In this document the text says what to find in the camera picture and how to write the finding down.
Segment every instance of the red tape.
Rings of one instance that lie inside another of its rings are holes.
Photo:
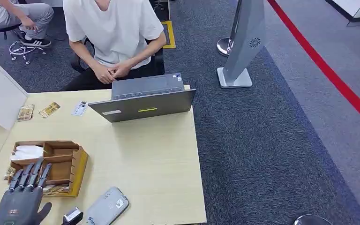
[[[274,11],[278,14],[279,18],[284,22],[285,26],[293,34],[301,47],[306,51],[314,63],[320,68],[325,76],[332,82],[338,91],[347,99],[347,101],[354,106],[354,108],[360,113],[360,97],[358,97],[353,90],[351,90],[347,84],[333,71],[332,68],[323,60],[318,52],[312,47],[302,33],[297,29],[293,22],[289,19],[283,9],[278,5],[275,0],[267,0]]]

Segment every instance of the phone case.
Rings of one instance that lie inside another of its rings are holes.
[[[109,225],[129,206],[128,199],[117,187],[112,187],[100,196],[87,210],[85,224]]]

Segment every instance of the clasped hands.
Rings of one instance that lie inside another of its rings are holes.
[[[130,60],[126,60],[115,64],[114,67],[106,67],[98,62],[91,68],[95,73],[97,79],[104,84],[110,84],[117,78],[125,77],[129,74],[133,64]]]

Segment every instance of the robotic hand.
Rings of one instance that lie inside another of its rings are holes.
[[[43,158],[40,158],[31,174],[34,163],[28,165],[25,171],[21,169],[15,174],[9,190],[0,201],[0,225],[39,225],[50,212],[50,202],[38,212],[46,177],[52,166],[48,164],[45,167],[38,184],[34,187],[42,162]]]

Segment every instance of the wooden desk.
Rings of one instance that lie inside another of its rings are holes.
[[[83,146],[89,161],[77,198],[45,197],[52,211],[43,224],[61,224],[78,206],[86,211],[109,187],[117,186],[130,206],[116,225],[174,225],[206,222],[193,112],[110,123],[92,109],[72,116],[81,101],[110,98],[110,90],[30,94],[34,118],[16,123],[0,152],[0,199],[8,185],[3,175],[16,141],[71,140]],[[49,118],[38,112],[57,102]]]

